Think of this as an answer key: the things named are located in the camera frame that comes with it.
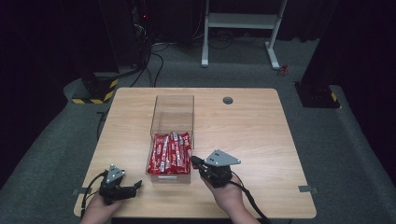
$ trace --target white metal stand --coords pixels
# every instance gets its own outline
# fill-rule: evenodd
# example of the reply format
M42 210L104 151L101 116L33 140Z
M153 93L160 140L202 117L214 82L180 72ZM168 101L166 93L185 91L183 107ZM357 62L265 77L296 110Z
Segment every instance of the white metal stand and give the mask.
M202 50L202 67L209 66L208 59L208 33L209 27L223 27L223 28L248 28L248 29L266 29L273 30L269 42L265 42L268 56L271 61L273 69L278 70L279 63L277 62L274 43L276 40L277 31L282 22L283 12L288 0L282 0L280 10L277 15L265 14L235 14L235 13L209 13L209 0L206 0L205 9L205 34L204 44Z

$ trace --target gray carpet floor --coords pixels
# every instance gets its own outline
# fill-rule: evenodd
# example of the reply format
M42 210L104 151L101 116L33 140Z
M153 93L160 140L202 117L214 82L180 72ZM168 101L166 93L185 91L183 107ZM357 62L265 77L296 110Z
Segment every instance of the gray carpet floor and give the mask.
M157 86L276 89L307 182L318 189L312 195L317 216L293 223L396 223L396 189L362 134L343 90L331 86L342 105L339 109L304 108L300 103L293 83L304 75L318 41L276 41L276 56L290 69L280 77L271 68L262 41L250 40L235 41L227 49L209 49L207 68L201 67L201 48L154 46L164 60ZM225 44L211 42L217 48ZM151 56L148 67L153 75L160 65L159 58ZM136 77L121 78L117 88L129 87ZM71 98L78 83L64 87L65 97ZM146 72L135 86L149 86ZM72 192L81 187L95 150L97 112L110 106L111 102L75 105L69 101L0 191L0 223L78 223L73 213L77 196Z

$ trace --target yellow stripe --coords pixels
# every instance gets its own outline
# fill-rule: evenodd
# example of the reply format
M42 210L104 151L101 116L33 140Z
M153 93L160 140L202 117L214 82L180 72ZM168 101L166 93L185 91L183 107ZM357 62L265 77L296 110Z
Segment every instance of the yellow stripe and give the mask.
M106 94L105 99L103 101L108 100L112 95L113 95L113 91L109 92L108 94Z
M81 99L73 99L73 103L75 103L75 104L85 104Z
M332 92L332 99L336 102L337 101L337 97L335 96L334 92Z
M113 88L115 85L117 85L118 82L119 82L118 79L116 79L116 80L114 80L113 82L111 82L110 88Z
M101 100L93 100L93 99L91 99L91 102L93 102L96 105L99 105L99 104L103 103L103 101L101 101Z

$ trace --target dark background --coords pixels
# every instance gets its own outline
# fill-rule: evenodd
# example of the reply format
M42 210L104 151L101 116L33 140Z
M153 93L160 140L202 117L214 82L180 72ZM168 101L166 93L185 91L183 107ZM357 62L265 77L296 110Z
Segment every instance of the dark background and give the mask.
M277 6L275 1L267 1L268 5L264 5L262 1L243 2L235 5L237 10L249 12L252 9L251 4L255 3L259 3L258 6L263 10L274 10ZM306 41L323 35L324 41L319 42L319 50L314 54L315 60L309 64L313 66L310 70L314 71L315 78L326 79L324 84L336 84L343 88L371 147L395 183L395 28L392 25L395 24L395 6L390 0L339 1L327 26L337 2L290 1L278 39L290 40L299 37ZM198 23L197 10L200 7L197 6L200 5L196 0L176 0L173 5L170 3L162 6L161 10L149 8L148 13L154 15L154 31L165 33L164 30L171 29L166 27L175 29L181 24L188 28L177 29L180 34L171 37L186 39L188 33L194 32ZM222 10L234 11L235 6L224 3ZM163 14L167 7L168 12L181 8L183 13ZM92 26L82 26L78 18L74 21L68 19L70 11L79 8L86 8L86 13L82 15L90 15ZM259 7L254 8L253 12L256 12ZM168 22L165 26L160 19L175 22ZM70 34L70 27L83 29ZM75 37L76 42L70 41L71 37ZM84 63L88 71L108 69L95 68L93 64L107 64L114 68L115 64L108 63L115 62L117 57L112 55L111 36L108 34L103 13L98 10L98 1L92 0L68 3L2 1L0 38L0 72L4 77L1 96L6 102L1 117L0 182L3 186L41 131L64 108L67 99L64 97L63 87L81 77L76 66L81 61L76 60L76 54L71 53L70 49L80 49L78 42L87 47L78 55L88 54L96 60L94 63ZM98 55L98 50L102 58L93 57Z

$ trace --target clear plastic box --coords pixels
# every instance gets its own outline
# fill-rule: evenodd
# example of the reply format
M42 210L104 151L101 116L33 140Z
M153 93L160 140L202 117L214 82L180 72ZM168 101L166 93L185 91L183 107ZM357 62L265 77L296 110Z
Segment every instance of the clear plastic box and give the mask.
M185 183L190 184L191 174L159 174L153 175L148 172L154 147L156 134L188 133L190 145L193 149L193 125L194 125L194 96L193 95L158 95L155 103L151 123L151 144L148 154L146 174L152 183Z

